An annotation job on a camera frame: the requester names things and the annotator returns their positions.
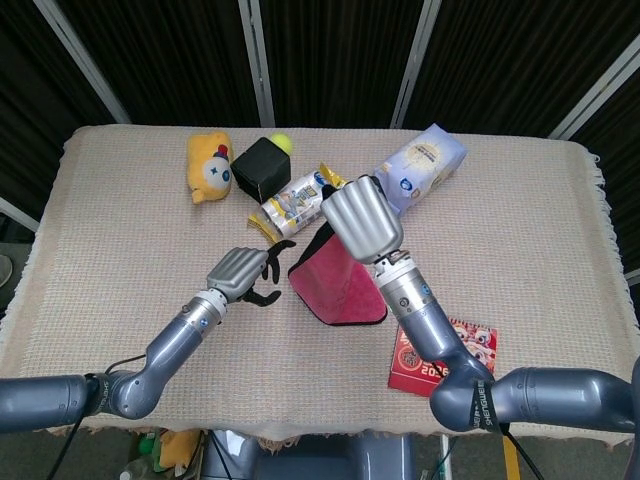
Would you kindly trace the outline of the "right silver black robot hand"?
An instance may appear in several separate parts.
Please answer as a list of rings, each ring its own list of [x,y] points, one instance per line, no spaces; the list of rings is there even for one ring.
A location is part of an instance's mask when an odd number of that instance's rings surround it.
[[[399,250],[404,232],[377,179],[345,184],[321,203],[321,211],[351,257],[365,265]]]

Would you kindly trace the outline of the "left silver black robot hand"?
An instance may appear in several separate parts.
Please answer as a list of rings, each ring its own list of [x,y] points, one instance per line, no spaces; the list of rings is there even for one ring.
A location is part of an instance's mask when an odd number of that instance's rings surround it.
[[[207,288],[219,291],[229,303],[244,301],[258,307],[270,306],[282,292],[274,290],[263,296],[254,290],[255,282],[261,276],[263,280],[271,278],[277,285],[281,273],[278,257],[285,249],[295,246],[292,240],[282,240],[267,250],[233,248],[207,275]]]

